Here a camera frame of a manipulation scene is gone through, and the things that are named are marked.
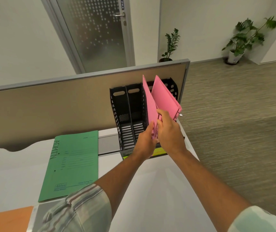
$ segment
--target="person's left hand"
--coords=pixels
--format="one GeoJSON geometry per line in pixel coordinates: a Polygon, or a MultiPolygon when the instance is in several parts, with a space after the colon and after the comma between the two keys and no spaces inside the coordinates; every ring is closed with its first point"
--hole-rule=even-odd
{"type": "Polygon", "coordinates": [[[154,152],[158,139],[152,139],[153,121],[148,125],[146,130],[139,134],[132,155],[142,159],[142,161],[150,158],[154,152]]]}

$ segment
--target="potted plant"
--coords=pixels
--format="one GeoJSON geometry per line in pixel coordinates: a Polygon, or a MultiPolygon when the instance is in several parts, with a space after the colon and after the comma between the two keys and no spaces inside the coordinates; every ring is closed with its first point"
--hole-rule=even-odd
{"type": "Polygon", "coordinates": [[[222,49],[225,50],[229,46],[232,47],[232,49],[229,50],[227,63],[235,65],[239,62],[245,50],[252,50],[253,45],[256,43],[263,45],[265,36],[260,32],[260,30],[265,26],[267,29],[275,29],[276,21],[273,20],[273,18],[274,16],[268,19],[265,18],[266,22],[260,28],[253,26],[253,21],[248,18],[243,23],[238,22],[235,28],[237,34],[234,35],[229,43],[222,49]]]}
{"type": "Polygon", "coordinates": [[[171,33],[171,36],[167,33],[165,36],[167,38],[167,52],[165,54],[162,54],[162,57],[159,62],[167,62],[167,61],[172,61],[170,58],[170,55],[172,54],[173,51],[177,49],[177,43],[179,42],[180,35],[178,35],[179,30],[174,29],[174,32],[171,33]]]}

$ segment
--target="glass door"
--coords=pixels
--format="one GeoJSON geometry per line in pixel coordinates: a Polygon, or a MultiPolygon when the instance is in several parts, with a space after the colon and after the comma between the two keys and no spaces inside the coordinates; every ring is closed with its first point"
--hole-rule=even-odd
{"type": "Polygon", "coordinates": [[[129,66],[124,45],[127,23],[123,20],[123,0],[56,0],[56,3],[71,37],[68,40],[74,44],[72,50],[76,50],[85,72],[129,66]]]}

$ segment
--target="green plant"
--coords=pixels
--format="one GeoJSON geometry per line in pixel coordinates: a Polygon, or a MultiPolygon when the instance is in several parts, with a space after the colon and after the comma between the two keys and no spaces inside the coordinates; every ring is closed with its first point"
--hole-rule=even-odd
{"type": "Polygon", "coordinates": [[[171,33],[171,36],[167,33],[165,36],[167,38],[167,52],[165,54],[162,54],[162,57],[164,57],[164,61],[168,61],[170,55],[173,51],[177,49],[177,43],[179,42],[180,35],[178,35],[179,30],[174,29],[174,32],[171,33]]]}
{"type": "Polygon", "coordinates": [[[252,50],[253,44],[259,43],[263,45],[265,40],[264,34],[259,32],[264,26],[269,29],[276,28],[276,21],[273,20],[274,16],[270,18],[265,18],[266,22],[261,28],[257,28],[253,26],[253,21],[247,18],[243,23],[238,22],[235,30],[238,32],[234,35],[229,43],[222,49],[225,50],[229,46],[233,46],[233,50],[231,50],[235,56],[243,54],[246,49],[252,50]]]}

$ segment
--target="gray carpet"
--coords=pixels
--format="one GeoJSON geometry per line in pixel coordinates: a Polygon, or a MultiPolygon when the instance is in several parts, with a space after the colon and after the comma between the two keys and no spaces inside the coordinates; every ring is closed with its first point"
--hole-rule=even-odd
{"type": "Polygon", "coordinates": [[[276,215],[276,62],[191,64],[181,105],[201,162],[276,215]]]}

